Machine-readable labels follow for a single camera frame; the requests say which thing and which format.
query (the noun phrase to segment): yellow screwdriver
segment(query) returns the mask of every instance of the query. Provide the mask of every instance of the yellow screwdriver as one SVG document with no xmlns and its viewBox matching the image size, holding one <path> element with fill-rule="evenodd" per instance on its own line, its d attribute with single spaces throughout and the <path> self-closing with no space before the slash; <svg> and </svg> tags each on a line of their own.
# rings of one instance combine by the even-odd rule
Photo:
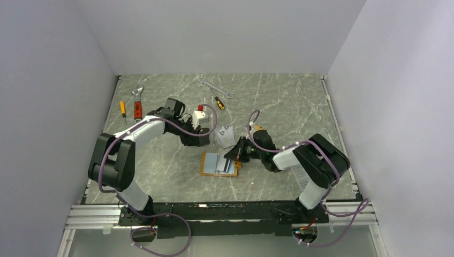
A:
<svg viewBox="0 0 454 257">
<path fill-rule="evenodd" d="M 122 110 L 122 117 L 125 118 L 125 124 L 127 126 L 125 102 L 123 102 L 123 101 L 120 102 L 120 108 Z"/>
</svg>

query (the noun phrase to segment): marble tabletop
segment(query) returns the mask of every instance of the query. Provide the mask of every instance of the marble tabletop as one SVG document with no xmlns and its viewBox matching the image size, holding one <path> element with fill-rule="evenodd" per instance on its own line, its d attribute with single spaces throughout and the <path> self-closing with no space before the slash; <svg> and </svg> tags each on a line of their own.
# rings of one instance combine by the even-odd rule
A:
<svg viewBox="0 0 454 257">
<path fill-rule="evenodd" d="M 116 133 L 126 129 L 119 103 L 126 103 L 128 126 L 133 125 L 134 98 L 131 91 L 137 84 L 144 86 L 141 96 L 144 115 L 164 106 L 168 97 L 186 104 L 192 113 L 200 103 L 214 105 L 214 93 L 197 82 L 197 76 L 223 89 L 234 92 L 233 99 L 216 95 L 226 109 L 218 115 L 218 126 L 234 127 L 235 141 L 246 134 L 250 113 L 260 109 L 257 124 L 263 126 L 276 147 L 320 133 L 341 149 L 334 120 L 325 92 L 316 74 L 153 74 L 123 75 L 117 85 L 105 131 Z M 260 201 L 294 200 L 301 190 L 290 169 L 273 173 L 260 160 L 244 163 L 236 177 L 200 175 L 203 151 L 218 153 L 221 145 L 210 135 L 204 147 L 185 147 L 180 138 L 166 133 L 153 139 L 136 153 L 135 180 L 155 202 Z M 92 182 L 86 203 L 116 203 L 112 194 L 100 193 Z M 353 199 L 348 172 L 328 199 Z"/>
</svg>

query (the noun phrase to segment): adjustable wrench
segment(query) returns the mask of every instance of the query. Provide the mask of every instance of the adjustable wrench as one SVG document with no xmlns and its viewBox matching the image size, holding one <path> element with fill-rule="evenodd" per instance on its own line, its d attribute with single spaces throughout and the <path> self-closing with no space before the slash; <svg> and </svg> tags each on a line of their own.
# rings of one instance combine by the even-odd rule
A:
<svg viewBox="0 0 454 257">
<path fill-rule="evenodd" d="M 225 91 L 225 90 L 223 90 L 223 89 L 220 88 L 220 87 L 216 87 L 215 85 L 213 85 L 213 84 L 211 84 L 210 82 L 208 82 L 207 79 L 204 78 L 204 77 L 197 77 L 197 81 L 198 81 L 200 84 L 205 84 L 205 85 L 211 87 L 212 89 L 221 92 L 221 93 L 225 96 L 225 98 L 227 98 L 227 99 L 232 99 L 232 98 L 233 98 L 234 93 L 229 92 L 229 91 Z"/>
<path fill-rule="evenodd" d="M 142 103 L 140 102 L 140 95 L 142 94 L 143 86 L 136 86 L 132 94 L 135 97 L 134 101 L 134 122 L 139 123 L 142 120 Z"/>
</svg>

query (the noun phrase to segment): wire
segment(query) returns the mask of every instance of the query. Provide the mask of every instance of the wire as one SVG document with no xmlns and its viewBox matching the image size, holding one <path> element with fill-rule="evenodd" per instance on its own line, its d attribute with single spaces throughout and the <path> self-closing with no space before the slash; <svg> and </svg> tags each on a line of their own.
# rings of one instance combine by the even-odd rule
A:
<svg viewBox="0 0 454 257">
<path fill-rule="evenodd" d="M 369 199 L 367 199 L 367 198 L 364 199 L 364 200 L 359 204 L 359 206 L 358 206 L 358 208 L 357 208 L 357 211 L 361 208 L 361 206 L 362 206 L 363 204 L 364 204 L 365 206 L 367 206 L 367 205 L 369 204 Z M 295 237 L 295 239 L 297 239 L 299 243 L 303 243 L 303 244 L 305 244 L 305 245 L 308 246 L 308 247 L 321 248 L 321 247 L 328 247 L 328 246 L 334 245 L 334 244 L 336 244 L 337 242 L 339 242 L 339 241 L 347 234 L 347 232 L 350 230 L 350 228 L 351 228 L 351 226 L 352 226 L 352 224 L 353 224 L 353 221 L 354 221 L 354 219 L 356 218 L 356 215 L 357 215 L 357 214 L 358 214 L 358 213 L 353 214 L 353 217 L 352 217 L 352 219 L 350 220 L 350 223 L 348 224 L 347 228 L 344 229 L 344 231 L 342 232 L 342 234 L 340 234 L 340 236 L 339 236 L 338 238 L 336 238 L 334 241 L 332 241 L 332 242 L 330 242 L 330 243 L 321 244 L 321 245 L 312 245 L 312 244 L 305 243 L 305 242 L 303 242 L 303 241 L 302 241 L 302 242 L 299 242 L 299 239 L 297 239 L 297 238 L 295 237 L 295 235 L 293 235 L 293 237 Z"/>
<path fill-rule="evenodd" d="M 260 110 L 255 110 L 251 113 L 251 115 L 249 116 L 249 119 L 247 121 L 247 134 L 249 136 L 249 139 L 251 140 L 251 142 L 260 150 L 262 151 L 265 151 L 265 152 L 270 152 L 270 153 L 279 153 L 279 152 L 282 152 L 283 150 L 270 150 L 270 149 L 265 149 L 261 146 L 259 146 L 255 141 L 254 141 L 254 138 L 252 137 L 251 135 L 251 126 L 250 126 L 250 123 L 251 123 L 251 119 L 252 119 L 252 116 L 254 116 L 254 114 L 257 115 L 255 116 L 253 122 L 255 122 L 257 120 L 257 118 L 259 117 L 259 114 L 260 114 Z M 368 198 L 365 198 L 357 207 L 356 211 L 352 212 L 352 213 L 346 213 L 346 214 L 335 214 L 335 213 L 332 213 L 330 212 L 326 206 L 323 204 L 323 201 L 326 199 L 326 197 L 328 196 L 328 194 L 331 192 L 332 188 L 337 185 L 337 183 L 339 183 L 339 180 L 341 178 L 341 176 L 339 175 L 339 172 L 337 171 L 336 167 L 333 165 L 333 163 L 331 162 L 331 160 L 327 157 L 327 155 L 323 152 L 323 150 L 314 142 L 312 141 L 309 141 L 309 140 L 304 140 L 304 141 L 301 141 L 301 142 L 297 142 L 296 144 L 292 144 L 292 145 L 289 145 L 287 147 L 285 147 L 286 149 L 289 149 L 289 148 L 292 148 L 292 147 L 295 147 L 295 146 L 298 146 L 298 145 L 301 145 L 301 144 L 311 144 L 322 156 L 323 158 L 325 159 L 325 161 L 327 162 L 327 164 L 330 166 L 330 168 L 333 170 L 334 174 L 336 175 L 336 180 L 331 184 L 331 186 L 328 188 L 327 192 L 325 193 L 325 195 L 322 197 L 321 199 L 321 208 L 326 211 L 327 213 L 329 213 L 330 215 L 332 216 L 335 216 L 335 217 L 348 217 L 348 216 L 352 216 L 352 219 L 349 223 L 349 225 L 347 226 L 347 228 L 344 230 L 344 232 L 336 239 L 334 240 L 333 242 L 331 243 L 328 243 L 328 244 L 323 244 L 323 245 L 310 245 L 311 247 L 327 247 L 327 246 L 331 246 L 331 245 L 334 245 L 335 243 L 339 242 L 344 236 L 345 234 L 348 232 L 348 230 L 350 229 L 351 225 L 353 224 L 353 221 L 354 219 L 356 218 L 356 215 L 358 213 L 360 213 L 361 211 L 363 211 L 368 205 L 369 205 L 369 199 Z"/>
<path fill-rule="evenodd" d="M 213 111 L 213 116 L 214 116 L 214 124 L 213 124 L 213 127 L 211 128 L 210 131 L 208 131 L 207 133 L 204 133 L 204 134 L 194 134 L 194 133 L 191 133 L 189 131 L 186 131 L 184 130 L 183 128 L 179 127 L 177 124 L 169 121 L 169 120 L 166 120 L 166 119 L 163 119 L 163 118 L 152 118 L 152 119 L 144 119 L 142 120 L 141 122 L 135 124 L 134 126 L 132 126 L 128 131 L 125 131 L 123 134 L 121 134 L 120 136 L 118 136 L 110 145 L 109 147 L 106 149 L 104 155 L 103 155 L 103 158 L 102 158 L 102 161 L 101 161 L 101 165 L 100 165 L 100 169 L 99 169 L 99 174 L 98 174 L 98 187 L 99 187 L 99 190 L 103 193 L 114 193 L 115 196 L 121 201 L 123 202 L 125 205 L 128 205 L 128 203 L 122 198 L 120 197 L 116 192 L 115 190 L 105 190 L 102 186 L 102 172 L 104 171 L 104 166 L 105 166 L 105 163 L 107 161 L 107 159 L 109 158 L 109 153 L 110 151 L 112 150 L 112 148 L 114 147 L 114 145 L 120 141 L 122 138 L 126 137 L 127 135 L 129 135 L 130 133 L 133 133 L 134 131 L 138 130 L 139 128 L 141 128 L 142 126 L 150 123 L 150 122 L 154 122 L 156 120 L 160 120 L 160 121 L 163 121 L 163 122 L 166 122 L 172 126 L 174 126 L 176 129 L 188 134 L 188 135 L 191 135 L 191 136 L 194 136 L 194 137 L 204 137 L 206 135 L 210 135 L 214 129 L 216 128 L 216 125 L 217 125 L 217 115 L 216 115 L 216 110 L 214 109 L 214 107 L 212 107 L 211 105 L 209 104 L 206 104 L 206 103 L 203 103 L 202 106 L 207 106 L 208 108 L 210 108 L 212 111 Z M 138 229 L 135 229 L 132 231 L 131 233 L 131 242 L 133 243 L 133 245 L 135 245 L 136 247 L 148 252 L 148 253 L 151 253 L 151 254 L 154 254 L 154 255 L 157 255 L 157 256 L 160 256 L 160 257 L 173 257 L 173 256 L 177 256 L 179 255 L 180 253 L 182 253 L 184 250 L 186 250 L 188 247 L 189 247 L 189 242 L 191 241 L 191 227 L 189 226 L 189 223 L 181 216 L 177 215 L 177 214 L 173 214 L 173 213 L 162 213 L 162 214 L 156 214 L 156 215 L 143 215 L 141 213 L 139 213 L 137 210 L 135 210 L 132 206 L 129 206 L 129 209 L 131 211 L 133 211 L 136 215 L 138 215 L 139 217 L 142 217 L 142 218 L 156 218 L 156 217 L 161 217 L 161 216 L 173 216 L 173 217 L 176 217 L 176 218 L 179 218 L 180 220 L 182 220 L 186 226 L 187 226 L 187 230 L 188 230 L 188 238 L 187 238 L 187 242 L 185 244 L 185 246 L 178 252 L 176 253 L 173 253 L 173 254 L 161 254 L 161 253 L 156 253 L 156 252 L 153 252 L 152 250 L 150 249 L 147 249 L 143 246 L 140 246 L 139 244 L 137 244 L 134 239 L 133 239 L 133 234 L 138 231 L 138 230 L 150 230 L 150 231 L 153 231 L 153 232 L 156 232 L 156 229 L 153 229 L 153 228 L 138 228 Z"/>
<path fill-rule="evenodd" d="M 272 210 L 276 210 L 276 212 L 279 212 L 279 213 L 282 213 L 282 214 L 286 214 L 286 215 L 297 215 L 297 213 L 288 213 L 288 212 L 283 211 L 283 210 L 280 210 L 280 209 L 278 209 L 278 208 L 272 208 L 272 209 L 270 210 L 270 212 L 271 212 L 271 214 L 272 214 L 273 216 L 277 216 L 277 213 L 276 213 L 276 215 L 274 215 L 274 213 L 272 212 Z"/>
<path fill-rule="evenodd" d="M 309 225 L 300 227 L 300 230 L 308 230 L 312 226 L 312 224 L 314 224 L 315 220 L 316 218 L 314 217 L 309 223 Z"/>
<path fill-rule="evenodd" d="M 191 119 L 192 119 L 192 115 L 188 114 L 188 113 L 185 113 L 185 114 L 181 115 L 180 118 L 183 118 L 185 115 L 189 115 L 191 117 Z"/>
</svg>

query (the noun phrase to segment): white wall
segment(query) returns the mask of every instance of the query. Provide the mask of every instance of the white wall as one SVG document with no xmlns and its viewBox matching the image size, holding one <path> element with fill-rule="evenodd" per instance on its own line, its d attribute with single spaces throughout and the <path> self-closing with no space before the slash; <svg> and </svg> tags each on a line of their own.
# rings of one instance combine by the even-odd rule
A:
<svg viewBox="0 0 454 257">
<path fill-rule="evenodd" d="M 391 256 L 453 256 L 454 4 L 369 0 L 328 73 Z"/>
<path fill-rule="evenodd" d="M 0 255 L 55 256 L 115 76 L 72 0 L 2 0 L 0 24 Z"/>
<path fill-rule="evenodd" d="M 77 0 L 116 74 L 326 74 L 366 0 Z"/>
</svg>

